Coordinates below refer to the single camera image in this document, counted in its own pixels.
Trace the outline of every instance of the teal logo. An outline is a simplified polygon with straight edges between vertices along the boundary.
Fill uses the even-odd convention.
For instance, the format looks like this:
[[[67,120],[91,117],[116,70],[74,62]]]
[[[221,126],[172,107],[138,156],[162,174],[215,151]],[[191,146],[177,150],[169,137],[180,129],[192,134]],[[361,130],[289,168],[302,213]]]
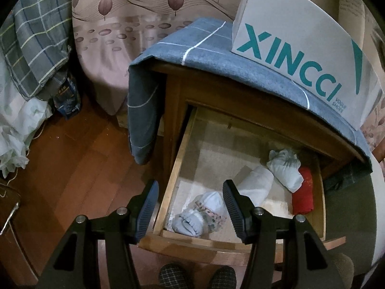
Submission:
[[[249,41],[246,42],[244,45],[241,45],[237,51],[239,52],[245,52],[249,49],[253,50],[254,57],[256,59],[263,60],[261,52],[259,50],[259,42],[269,40],[272,35],[268,32],[263,32],[256,36],[255,31],[253,26],[249,24],[246,25],[246,30],[249,35]],[[273,61],[277,55],[278,48],[281,45],[282,40],[278,37],[275,37],[273,42],[271,43],[271,47],[269,52],[267,53],[266,57],[264,58],[264,61],[267,64],[273,64]],[[360,86],[360,81],[361,81],[361,73],[362,73],[362,51],[360,48],[357,46],[357,44],[352,40],[353,43],[353,53],[354,53],[354,58],[355,58],[355,67],[356,67],[356,94],[359,93],[359,86]],[[282,49],[280,53],[277,56],[277,59],[274,62],[274,67],[276,68],[281,68],[283,62],[286,60],[287,64],[287,73],[291,76],[294,75],[294,73],[299,69],[299,76],[302,81],[302,83],[305,86],[312,87],[313,83],[315,82],[315,89],[317,94],[319,94],[321,97],[326,97],[327,96],[327,101],[331,101],[337,92],[341,89],[342,85],[337,82],[337,80],[334,78],[333,75],[328,74],[328,73],[323,73],[321,74],[317,80],[309,80],[306,76],[306,71],[309,68],[315,68],[316,71],[322,72],[322,66],[315,62],[315,61],[305,61],[303,62],[305,54],[302,51],[299,51],[295,58],[293,59],[293,53],[291,51],[291,45],[287,42],[285,42],[282,46]],[[332,84],[336,84],[334,89],[331,92],[326,92],[322,89],[322,83],[324,81],[329,81]]]

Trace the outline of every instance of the wavy line pattern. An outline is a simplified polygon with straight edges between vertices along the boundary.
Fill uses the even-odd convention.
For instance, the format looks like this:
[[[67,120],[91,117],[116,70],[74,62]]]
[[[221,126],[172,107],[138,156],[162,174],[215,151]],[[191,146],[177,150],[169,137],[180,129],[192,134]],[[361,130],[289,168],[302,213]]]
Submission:
[[[72,16],[77,20],[85,22],[96,22],[103,19],[104,16],[98,11],[99,2],[100,0],[94,0],[88,6],[79,11],[72,8]],[[175,12],[170,8],[167,0],[112,0],[112,8],[110,12],[114,12],[122,6],[129,4],[142,7],[160,15],[169,15],[174,14]],[[219,4],[214,0],[184,0],[183,6],[178,9],[178,11],[197,5],[207,5],[216,8],[232,20],[234,20],[238,9],[236,5]]]

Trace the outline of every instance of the plaid slipper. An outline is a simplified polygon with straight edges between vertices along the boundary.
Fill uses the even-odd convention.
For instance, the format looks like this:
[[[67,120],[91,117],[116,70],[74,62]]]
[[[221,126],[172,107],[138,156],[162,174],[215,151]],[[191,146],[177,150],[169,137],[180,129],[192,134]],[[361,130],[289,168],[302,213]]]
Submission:
[[[193,289],[193,282],[187,276],[183,267],[174,263],[167,264],[160,269],[159,284],[165,288]]]
[[[208,289],[235,289],[236,286],[235,270],[230,266],[223,266],[214,273]]]

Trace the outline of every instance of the white box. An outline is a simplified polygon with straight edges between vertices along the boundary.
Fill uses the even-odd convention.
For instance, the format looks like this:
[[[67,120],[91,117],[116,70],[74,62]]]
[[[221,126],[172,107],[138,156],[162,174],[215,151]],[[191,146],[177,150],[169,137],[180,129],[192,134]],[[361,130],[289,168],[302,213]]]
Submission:
[[[356,130],[382,96],[366,55],[310,0],[242,0],[232,52],[308,89]]]

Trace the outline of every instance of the blue tablecloth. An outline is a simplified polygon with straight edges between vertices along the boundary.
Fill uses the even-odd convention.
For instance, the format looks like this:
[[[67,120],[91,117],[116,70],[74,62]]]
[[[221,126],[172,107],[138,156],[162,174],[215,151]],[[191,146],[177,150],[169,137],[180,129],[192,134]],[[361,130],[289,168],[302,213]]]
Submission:
[[[315,114],[334,127],[366,158],[354,160],[324,181],[325,189],[336,190],[354,183],[372,171],[370,149],[360,130],[351,125],[314,94],[277,72],[231,52],[232,23],[200,18],[136,58],[128,69],[128,129],[135,161],[144,164],[154,147],[160,117],[164,112],[164,77],[141,64],[150,58],[184,65],[225,76],[281,97]]]

